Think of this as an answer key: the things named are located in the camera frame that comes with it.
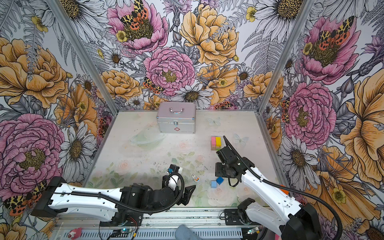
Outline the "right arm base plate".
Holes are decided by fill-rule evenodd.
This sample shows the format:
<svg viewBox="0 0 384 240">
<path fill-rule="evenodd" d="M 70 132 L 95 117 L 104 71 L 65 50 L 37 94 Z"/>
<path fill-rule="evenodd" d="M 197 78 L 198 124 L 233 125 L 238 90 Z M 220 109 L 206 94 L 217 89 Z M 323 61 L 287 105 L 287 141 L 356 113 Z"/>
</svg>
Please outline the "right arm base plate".
<svg viewBox="0 0 384 240">
<path fill-rule="evenodd" d="M 250 224 L 246 211 L 242 209 L 225 209 L 224 220 L 226 226 L 245 226 Z"/>
</svg>

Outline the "small orange white toy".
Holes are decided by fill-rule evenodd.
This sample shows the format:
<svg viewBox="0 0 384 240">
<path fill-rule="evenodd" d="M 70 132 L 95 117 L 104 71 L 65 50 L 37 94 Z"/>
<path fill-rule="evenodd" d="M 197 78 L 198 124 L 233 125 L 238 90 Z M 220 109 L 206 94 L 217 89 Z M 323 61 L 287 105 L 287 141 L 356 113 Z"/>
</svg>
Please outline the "small orange white toy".
<svg viewBox="0 0 384 240">
<path fill-rule="evenodd" d="M 200 177 L 199 176 L 196 176 L 196 175 L 192 175 L 192 178 L 195 182 L 199 182 L 200 181 Z"/>
</svg>

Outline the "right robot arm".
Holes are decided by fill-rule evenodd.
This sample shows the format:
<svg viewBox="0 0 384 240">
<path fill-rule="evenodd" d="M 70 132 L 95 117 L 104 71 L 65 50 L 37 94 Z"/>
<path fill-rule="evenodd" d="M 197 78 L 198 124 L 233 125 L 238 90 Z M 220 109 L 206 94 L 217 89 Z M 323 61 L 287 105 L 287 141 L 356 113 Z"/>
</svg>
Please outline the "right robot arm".
<svg viewBox="0 0 384 240">
<path fill-rule="evenodd" d="M 237 179 L 244 183 L 268 205 L 264 208 L 256 202 L 246 201 L 244 216 L 261 224 L 283 240 L 319 240 L 321 226 L 316 210 L 302 205 L 285 194 L 280 185 L 268 184 L 267 178 L 250 160 L 230 147 L 217 151 L 220 162 L 216 164 L 216 176 Z"/>
</svg>

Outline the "dark blue wood cube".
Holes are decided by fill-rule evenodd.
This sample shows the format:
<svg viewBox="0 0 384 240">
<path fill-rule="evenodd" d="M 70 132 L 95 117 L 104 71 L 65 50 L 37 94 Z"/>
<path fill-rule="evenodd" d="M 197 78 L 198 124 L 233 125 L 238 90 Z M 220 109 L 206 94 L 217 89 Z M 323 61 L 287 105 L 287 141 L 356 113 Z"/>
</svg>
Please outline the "dark blue wood cube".
<svg viewBox="0 0 384 240">
<path fill-rule="evenodd" d="M 217 182 L 218 185 L 221 185 L 224 182 L 224 179 L 222 177 L 218 177 L 216 179 L 216 182 Z"/>
</svg>

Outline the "pink toy left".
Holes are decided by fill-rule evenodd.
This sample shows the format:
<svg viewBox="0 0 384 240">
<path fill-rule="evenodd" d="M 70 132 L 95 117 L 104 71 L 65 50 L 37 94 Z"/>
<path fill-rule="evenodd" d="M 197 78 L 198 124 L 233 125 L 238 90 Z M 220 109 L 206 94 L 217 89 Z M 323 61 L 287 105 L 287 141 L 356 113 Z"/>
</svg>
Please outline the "pink toy left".
<svg viewBox="0 0 384 240">
<path fill-rule="evenodd" d="M 71 240 L 76 240 L 76 239 L 78 239 L 78 238 L 81 237 L 81 235 L 82 235 L 82 231 L 83 231 L 82 228 L 76 228 L 76 229 L 73 229 L 73 230 L 71 230 L 71 231 L 68 233 L 67 237 L 68 237 L 69 239 L 71 239 Z"/>
</svg>

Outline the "yellow wood block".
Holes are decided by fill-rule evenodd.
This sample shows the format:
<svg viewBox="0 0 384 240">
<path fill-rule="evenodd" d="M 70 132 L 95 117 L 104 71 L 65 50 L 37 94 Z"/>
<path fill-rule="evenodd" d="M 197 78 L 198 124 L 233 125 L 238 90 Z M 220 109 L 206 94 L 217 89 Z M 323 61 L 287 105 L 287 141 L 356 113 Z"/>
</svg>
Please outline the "yellow wood block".
<svg viewBox="0 0 384 240">
<path fill-rule="evenodd" d="M 216 137 L 216 147 L 221 147 L 221 146 L 222 146 L 221 137 Z"/>
</svg>

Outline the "orange pill bottle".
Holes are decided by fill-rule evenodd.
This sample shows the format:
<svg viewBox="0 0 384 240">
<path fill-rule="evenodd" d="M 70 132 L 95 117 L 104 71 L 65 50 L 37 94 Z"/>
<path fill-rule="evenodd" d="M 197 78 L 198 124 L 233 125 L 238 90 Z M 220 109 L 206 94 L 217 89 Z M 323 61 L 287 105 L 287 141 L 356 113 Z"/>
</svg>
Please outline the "orange pill bottle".
<svg viewBox="0 0 384 240">
<path fill-rule="evenodd" d="M 290 194 L 290 192 L 289 191 L 287 191 L 286 189 L 285 189 L 285 186 L 281 186 L 282 188 L 280 188 L 280 190 L 283 192 L 283 193 L 285 193 L 286 195 L 289 195 Z"/>
</svg>

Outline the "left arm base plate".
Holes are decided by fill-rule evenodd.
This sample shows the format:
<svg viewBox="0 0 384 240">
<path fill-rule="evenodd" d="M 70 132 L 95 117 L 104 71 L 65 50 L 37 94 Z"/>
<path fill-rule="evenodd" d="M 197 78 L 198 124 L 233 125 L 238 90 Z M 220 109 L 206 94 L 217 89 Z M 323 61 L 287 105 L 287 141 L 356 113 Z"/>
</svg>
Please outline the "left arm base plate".
<svg viewBox="0 0 384 240">
<path fill-rule="evenodd" d="M 142 213 L 125 211 L 115 213 L 109 222 L 100 222 L 101 227 L 139 227 L 143 220 Z"/>
</svg>

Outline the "light blue wood cube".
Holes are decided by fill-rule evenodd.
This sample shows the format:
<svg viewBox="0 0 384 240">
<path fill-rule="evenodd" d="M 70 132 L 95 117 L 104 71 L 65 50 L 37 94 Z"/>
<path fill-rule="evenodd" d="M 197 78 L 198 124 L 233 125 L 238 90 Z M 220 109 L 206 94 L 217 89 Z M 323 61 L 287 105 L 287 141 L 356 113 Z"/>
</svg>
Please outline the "light blue wood cube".
<svg viewBox="0 0 384 240">
<path fill-rule="evenodd" d="M 211 188 L 216 189 L 218 187 L 218 183 L 216 181 L 211 181 Z"/>
</svg>

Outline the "grey blue cloth object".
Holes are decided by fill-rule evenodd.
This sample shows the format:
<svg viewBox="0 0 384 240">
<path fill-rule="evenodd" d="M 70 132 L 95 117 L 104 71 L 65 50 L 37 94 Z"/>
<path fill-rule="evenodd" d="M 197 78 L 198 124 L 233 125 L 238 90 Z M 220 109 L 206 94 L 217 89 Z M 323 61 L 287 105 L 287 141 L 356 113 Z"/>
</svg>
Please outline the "grey blue cloth object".
<svg viewBox="0 0 384 240">
<path fill-rule="evenodd" d="M 180 225 L 175 231 L 176 240 L 201 240 L 192 230 L 185 225 Z"/>
</svg>

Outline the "silver first aid case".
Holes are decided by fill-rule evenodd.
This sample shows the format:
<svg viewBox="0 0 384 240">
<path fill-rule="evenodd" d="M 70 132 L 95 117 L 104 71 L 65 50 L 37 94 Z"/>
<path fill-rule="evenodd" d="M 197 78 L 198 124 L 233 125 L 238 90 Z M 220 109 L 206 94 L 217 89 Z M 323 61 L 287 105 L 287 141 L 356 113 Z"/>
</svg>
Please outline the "silver first aid case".
<svg viewBox="0 0 384 240">
<path fill-rule="evenodd" d="M 163 102 L 157 113 L 161 133 L 194 134 L 196 131 L 196 105 L 186 102 Z"/>
</svg>

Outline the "aluminium front rail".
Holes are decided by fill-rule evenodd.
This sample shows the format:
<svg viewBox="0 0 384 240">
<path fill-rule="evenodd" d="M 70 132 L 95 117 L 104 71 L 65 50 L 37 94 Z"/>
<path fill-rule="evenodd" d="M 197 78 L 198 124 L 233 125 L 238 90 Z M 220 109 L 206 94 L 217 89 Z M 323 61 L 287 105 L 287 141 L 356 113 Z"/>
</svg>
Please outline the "aluminium front rail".
<svg viewBox="0 0 384 240">
<path fill-rule="evenodd" d="M 236 208 L 172 208 L 153 215 L 144 214 L 139 227 L 102 226 L 99 220 L 68 215 L 60 217 L 52 240 L 68 240 L 74 229 L 81 228 L 80 240 L 175 240 L 179 226 L 185 226 L 202 240 L 274 239 L 282 234 L 284 221 L 270 208 L 248 207 L 254 223 L 244 225 L 227 215 Z"/>
</svg>

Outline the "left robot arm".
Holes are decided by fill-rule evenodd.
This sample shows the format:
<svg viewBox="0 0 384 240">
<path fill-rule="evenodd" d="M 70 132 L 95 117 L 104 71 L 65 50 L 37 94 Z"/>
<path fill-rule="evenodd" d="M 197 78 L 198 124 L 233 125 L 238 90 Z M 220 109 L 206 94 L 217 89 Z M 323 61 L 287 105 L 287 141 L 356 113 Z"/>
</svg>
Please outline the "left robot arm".
<svg viewBox="0 0 384 240">
<path fill-rule="evenodd" d="M 115 189 L 92 189 L 70 185 L 62 177 L 48 184 L 32 210 L 32 216 L 54 218 L 77 214 L 102 222 L 122 223 L 135 215 L 153 215 L 175 205 L 188 205 L 196 186 L 186 186 L 180 174 L 163 178 L 162 188 L 133 184 Z"/>
</svg>

